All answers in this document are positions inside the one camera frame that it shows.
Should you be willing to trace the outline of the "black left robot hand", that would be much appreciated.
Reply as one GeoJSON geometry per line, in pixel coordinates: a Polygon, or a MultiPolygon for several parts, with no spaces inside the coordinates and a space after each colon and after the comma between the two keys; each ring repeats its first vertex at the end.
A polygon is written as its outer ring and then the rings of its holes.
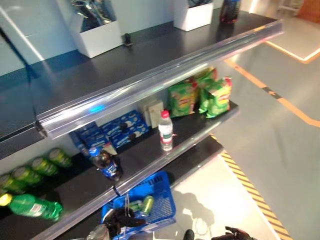
{"type": "Polygon", "coordinates": [[[103,224],[109,230],[110,237],[113,238],[121,233],[123,227],[140,227],[146,223],[145,219],[135,218],[135,213],[132,209],[112,208],[103,217],[103,224]]]}

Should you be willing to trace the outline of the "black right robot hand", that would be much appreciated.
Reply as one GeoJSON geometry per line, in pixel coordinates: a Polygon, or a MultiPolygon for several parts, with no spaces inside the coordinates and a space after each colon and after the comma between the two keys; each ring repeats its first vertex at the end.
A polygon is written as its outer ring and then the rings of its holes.
{"type": "Polygon", "coordinates": [[[212,237],[211,240],[255,240],[247,232],[230,226],[225,226],[225,234],[221,236],[212,237]]]}

